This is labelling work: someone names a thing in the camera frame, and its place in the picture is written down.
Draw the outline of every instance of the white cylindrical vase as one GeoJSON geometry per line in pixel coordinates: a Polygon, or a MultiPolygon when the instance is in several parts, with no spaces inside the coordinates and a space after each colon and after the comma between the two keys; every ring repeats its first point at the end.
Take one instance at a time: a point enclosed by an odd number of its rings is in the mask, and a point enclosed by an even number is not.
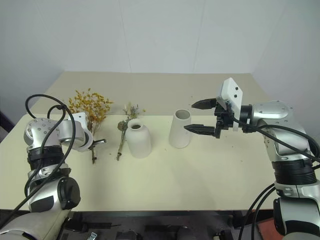
{"type": "Polygon", "coordinates": [[[178,109],[173,114],[169,143],[171,146],[182,149],[188,146],[191,132],[185,130],[184,126],[191,124],[191,113],[186,109],[178,109]]]}
{"type": "Polygon", "coordinates": [[[133,157],[143,159],[151,153],[151,138],[148,128],[139,119],[128,122],[125,139],[133,157]]]}

